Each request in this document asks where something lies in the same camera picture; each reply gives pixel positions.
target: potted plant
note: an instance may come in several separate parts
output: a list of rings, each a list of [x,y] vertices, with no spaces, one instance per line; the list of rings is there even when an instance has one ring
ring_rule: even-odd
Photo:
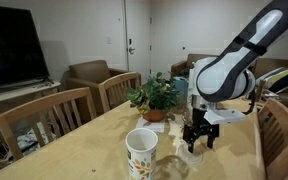
[[[126,97],[130,107],[137,107],[143,118],[159,121],[165,118],[167,111],[179,103],[179,91],[173,81],[163,78],[163,73],[150,76],[147,83],[136,89],[128,89]]]

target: doorway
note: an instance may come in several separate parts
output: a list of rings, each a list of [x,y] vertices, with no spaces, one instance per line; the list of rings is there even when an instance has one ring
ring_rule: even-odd
[[[151,69],[150,0],[123,0],[127,65],[147,82]]]

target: green leaves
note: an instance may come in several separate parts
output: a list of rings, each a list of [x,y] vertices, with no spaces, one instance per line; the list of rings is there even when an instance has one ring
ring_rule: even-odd
[[[176,91],[173,81],[163,78],[163,73],[149,77],[147,83],[137,89],[127,91],[127,99],[131,107],[141,108],[142,113],[150,109],[169,110],[178,105],[179,92]]]
[[[145,162],[146,158],[144,158],[143,161],[140,161],[138,159],[135,159],[133,164],[135,165],[135,168],[137,172],[142,176],[141,179],[149,178],[150,173],[152,172],[151,170],[151,163],[150,162]]]

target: white wall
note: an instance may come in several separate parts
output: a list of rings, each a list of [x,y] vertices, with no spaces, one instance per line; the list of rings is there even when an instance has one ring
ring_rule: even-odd
[[[172,64],[185,60],[189,53],[219,55],[269,2],[152,0],[152,71],[170,71]],[[288,58],[288,37],[273,44],[264,56]]]
[[[105,59],[127,69],[123,0],[0,0],[0,6],[31,10],[51,78],[64,85],[70,64]]]

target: brown armchair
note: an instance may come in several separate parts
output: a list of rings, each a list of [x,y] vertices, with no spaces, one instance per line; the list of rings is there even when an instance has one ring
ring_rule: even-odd
[[[109,68],[105,60],[70,65],[71,77],[67,79],[67,88],[89,87],[97,115],[104,113],[98,85],[103,81],[129,71]]]
[[[191,69],[193,62],[206,57],[215,57],[216,55],[207,54],[189,54],[187,60],[180,61],[171,66],[171,77],[181,76],[181,72],[185,69]]]

